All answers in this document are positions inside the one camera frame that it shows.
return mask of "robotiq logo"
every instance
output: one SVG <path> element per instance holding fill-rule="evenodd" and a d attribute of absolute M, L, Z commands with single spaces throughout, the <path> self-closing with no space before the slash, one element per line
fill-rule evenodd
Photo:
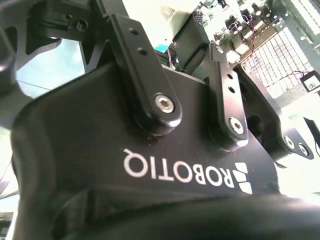
<path fill-rule="evenodd" d="M 224 184 L 228 188 L 235 188 L 230 169 L 216 168 L 214 166 L 203 167 L 201 164 L 194 164 L 190 166 L 184 161 L 176 161 L 173 164 L 172 171 L 170 171 L 171 173 L 173 172 L 173 174 L 170 175 L 167 159 L 162 158 L 162 169 L 157 169 L 156 158 L 154 156 L 150 156 L 150 160 L 147 161 L 146 158 L 139 153 L 132 152 L 127 148 L 123 151 L 127 154 L 123 161 L 124 169 L 134 178 L 145 177 L 150 169 L 150 177 L 154 180 L 169 182 L 177 180 L 182 183 L 190 183 L 194 179 L 200 185 L 210 184 L 212 186 L 219 187 Z M 135 167 L 132 166 L 133 164 L 130 165 L 130 162 L 133 159 L 137 159 L 141 162 L 142 169 L 141 167 L 138 167 L 139 169 L 137 169 L 137 165 L 135 165 Z M 252 194 L 251 184 L 247 181 L 247 165 L 244 162 L 237 162 L 235 163 L 235 167 L 237 170 L 233 170 L 232 173 L 236 181 L 239 183 L 241 191 L 247 194 Z M 184 171 L 187 174 L 183 174 L 183 176 L 181 176 L 181 172 L 179 173 L 178 170 Z"/>

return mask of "wire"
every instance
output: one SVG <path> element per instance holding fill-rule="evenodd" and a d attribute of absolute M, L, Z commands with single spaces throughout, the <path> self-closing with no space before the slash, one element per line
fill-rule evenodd
<path fill-rule="evenodd" d="M 237 24 L 234 22 L 234 23 L 232 23 L 232 24 L 229 26 L 228 30 L 231 31 L 231 30 L 234 29 L 236 26 L 237 26 Z"/>
<path fill-rule="evenodd" d="M 252 36 L 252 49 L 251 49 L 251 54 L 249 56 L 249 58 L 252 58 L 252 56 L 254 55 L 254 52 L 255 52 L 255 41 L 256 41 L 255 34 L 256 34 L 256 30 L 254 28 L 254 24 L 252 22 L 252 19 L 250 19 L 249 24 L 250 24 L 252 35 L 253 35 Z"/>
<path fill-rule="evenodd" d="M 292 75 L 302 74 L 302 76 L 304 76 L 305 74 L 309 74 L 309 73 L 310 73 L 309 71 L 293 71 L 292 73 L 290 73 L 290 74 L 288 74 L 288 75 L 280 78 L 279 81 L 282 80 L 282 79 L 285 79 L 285 78 L 287 78 L 287 77 L 290 77 L 290 76 L 292 76 Z"/>
<path fill-rule="evenodd" d="M 175 66 L 172 64 L 171 54 L 170 54 L 170 49 L 169 49 L 169 48 L 167 49 L 167 52 L 168 52 L 168 57 L 169 57 L 170 68 L 171 68 L 172 70 L 175 70 L 176 68 L 175 68 Z"/>
<path fill-rule="evenodd" d="M 248 18 L 246 15 L 242 15 L 241 17 L 242 17 L 242 18 L 243 18 L 243 17 L 245 17 L 245 18 L 246 18 L 246 21 L 245 21 L 245 20 L 243 20 L 245 23 L 249 23 L 249 22 L 250 22 L 249 18 Z"/>

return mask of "red wire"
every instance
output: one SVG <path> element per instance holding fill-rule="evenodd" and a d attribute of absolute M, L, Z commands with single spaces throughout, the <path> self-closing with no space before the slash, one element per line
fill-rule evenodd
<path fill-rule="evenodd" d="M 252 19 L 250 19 L 250 27 L 251 27 L 251 30 L 252 30 L 253 37 L 252 37 L 252 50 L 251 50 L 251 54 L 250 54 L 249 58 L 252 58 L 252 56 L 253 56 L 253 54 L 255 52 L 255 40 L 256 40 L 255 39 L 256 30 L 254 28 L 254 24 L 252 22 Z"/>
<path fill-rule="evenodd" d="M 284 77 L 280 78 L 279 81 L 282 80 L 282 79 L 285 79 L 287 77 L 290 77 L 292 75 L 303 74 L 303 76 L 304 76 L 305 74 L 309 74 L 309 73 L 310 73 L 309 71 L 293 71 L 292 73 L 288 74 L 287 76 L 284 76 Z"/>

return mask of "label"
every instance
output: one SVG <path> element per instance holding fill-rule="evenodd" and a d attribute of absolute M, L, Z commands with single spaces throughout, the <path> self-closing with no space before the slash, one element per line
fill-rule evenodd
<path fill-rule="evenodd" d="M 308 80 L 304 81 L 304 85 L 306 86 L 306 88 L 310 92 L 320 86 L 320 81 L 316 76 L 312 76 Z"/>
<path fill-rule="evenodd" d="M 233 177 L 239 184 L 242 192 L 252 194 L 251 184 L 247 181 L 248 168 L 244 162 L 236 162 L 237 170 L 223 169 L 221 167 L 203 166 L 201 164 L 188 164 L 185 161 L 176 161 L 173 163 L 172 169 L 168 169 L 167 159 L 157 160 L 154 156 L 150 156 L 148 160 L 137 152 L 124 149 L 127 156 L 123 160 L 124 170 L 133 178 L 151 178 L 157 181 L 197 183 L 199 185 L 210 185 L 214 187 L 225 186 L 231 189 L 235 188 Z M 140 161 L 140 169 L 132 168 L 131 160 Z M 161 168 L 156 168 L 156 161 L 161 161 Z M 183 170 L 186 175 L 181 175 L 179 170 Z"/>
<path fill-rule="evenodd" d="M 161 53 L 165 53 L 167 51 L 168 47 L 169 47 L 168 44 L 159 44 L 154 49 L 161 52 Z"/>

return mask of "screw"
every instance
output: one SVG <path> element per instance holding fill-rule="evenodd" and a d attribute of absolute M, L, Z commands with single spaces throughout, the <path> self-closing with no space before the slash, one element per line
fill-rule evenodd
<path fill-rule="evenodd" d="M 155 104 L 162 112 L 169 114 L 172 113 L 175 109 L 175 105 L 172 100 L 165 95 L 158 95 L 155 97 Z"/>
<path fill-rule="evenodd" d="M 234 118 L 234 117 L 230 117 L 229 118 L 229 123 L 230 123 L 230 126 L 231 128 L 237 133 L 237 134 L 244 134 L 245 133 L 245 129 L 244 127 L 242 126 L 241 122 Z"/>
<path fill-rule="evenodd" d="M 78 31 L 78 32 L 84 32 L 88 27 L 88 23 L 85 21 L 85 20 L 78 20 L 76 23 L 75 23 L 75 29 Z"/>
<path fill-rule="evenodd" d="M 299 148 L 300 148 L 301 152 L 303 152 L 304 155 L 309 156 L 309 152 L 305 146 L 303 146 L 302 144 L 299 144 Z"/>
<path fill-rule="evenodd" d="M 285 140 L 285 142 L 286 142 L 286 144 L 288 145 L 289 148 L 291 148 L 291 149 L 295 149 L 296 148 L 294 142 L 288 136 L 285 136 L 284 140 Z"/>

